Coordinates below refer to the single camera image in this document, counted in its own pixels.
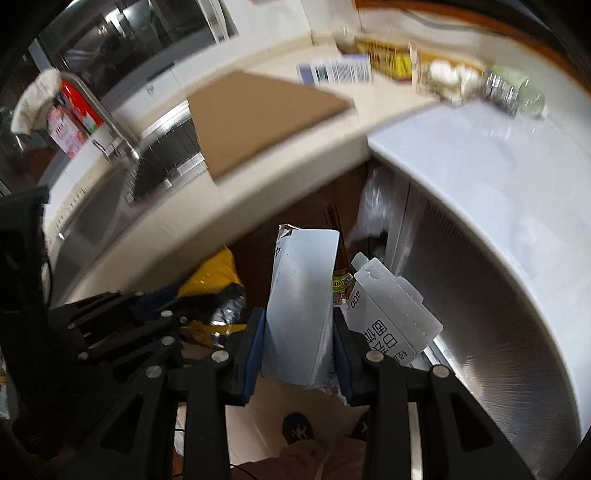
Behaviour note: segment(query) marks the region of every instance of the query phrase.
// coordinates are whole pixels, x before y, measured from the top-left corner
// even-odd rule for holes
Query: kitchen sink
[[[186,101],[142,133],[138,150],[134,200],[126,198],[129,167],[115,163],[58,234],[50,252],[52,307],[65,303],[78,280],[132,222],[207,169]]]

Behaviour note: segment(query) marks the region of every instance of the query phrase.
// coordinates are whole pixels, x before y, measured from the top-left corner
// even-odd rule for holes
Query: red bottle
[[[61,83],[61,94],[72,109],[72,113],[90,133],[103,124],[97,113],[71,83],[65,81]]]

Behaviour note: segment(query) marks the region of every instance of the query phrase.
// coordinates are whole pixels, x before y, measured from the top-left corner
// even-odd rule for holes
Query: pink pants
[[[361,480],[365,442],[337,438],[325,448],[316,440],[301,440],[285,447],[277,457],[243,463],[240,468],[257,480]],[[232,469],[232,480],[252,477]]]

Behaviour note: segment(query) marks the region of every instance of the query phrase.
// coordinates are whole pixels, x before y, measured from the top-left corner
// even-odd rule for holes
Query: clear plastic bottle
[[[545,116],[546,98],[525,73],[501,65],[495,65],[491,70],[517,90],[517,101],[522,113],[530,116]]]

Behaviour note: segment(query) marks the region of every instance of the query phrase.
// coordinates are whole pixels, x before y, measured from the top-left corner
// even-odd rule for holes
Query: beige countertop
[[[326,42],[247,70],[298,82],[298,63],[338,55],[334,43]],[[150,291],[178,279],[224,244],[367,160],[366,135],[375,126],[437,102],[378,74],[373,84],[324,88],[353,99],[355,108],[265,150],[216,182],[205,172],[163,198],[95,262],[69,301],[109,290]]]

